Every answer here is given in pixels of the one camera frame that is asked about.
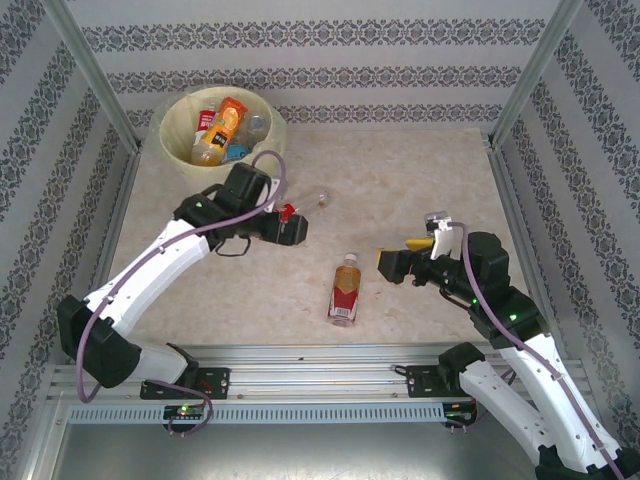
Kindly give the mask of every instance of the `marble surface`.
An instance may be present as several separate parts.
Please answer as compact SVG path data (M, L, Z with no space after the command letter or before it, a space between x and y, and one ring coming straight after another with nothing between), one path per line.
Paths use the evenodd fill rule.
M323 186L333 195L325 209L308 215L306 242L254 241L241 258L209 255L154 302L134 337L239 345L480 340L468 316L437 288L393 285L375 268L378 248L403 248L406 238L423 236L424 214L438 210L472 231L496 233L511 256L513 283L524 290L478 130L294 132L285 159L287 198ZM112 276L158 235L189 193L170 165L143 153ZM347 252L358 254L362 287L356 326L340 328L325 319L334 271Z

